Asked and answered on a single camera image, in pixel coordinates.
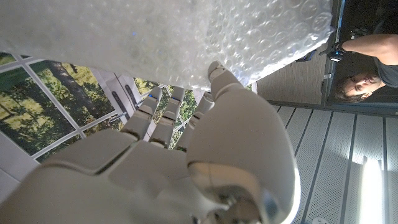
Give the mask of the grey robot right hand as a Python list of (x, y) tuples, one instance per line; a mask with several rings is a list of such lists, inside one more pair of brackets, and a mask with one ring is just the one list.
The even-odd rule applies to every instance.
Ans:
[(300, 177), (272, 105), (222, 64), (174, 150), (178, 90), (148, 141), (161, 94), (125, 126), (75, 142), (33, 170), (1, 204), (2, 223), (291, 223)]

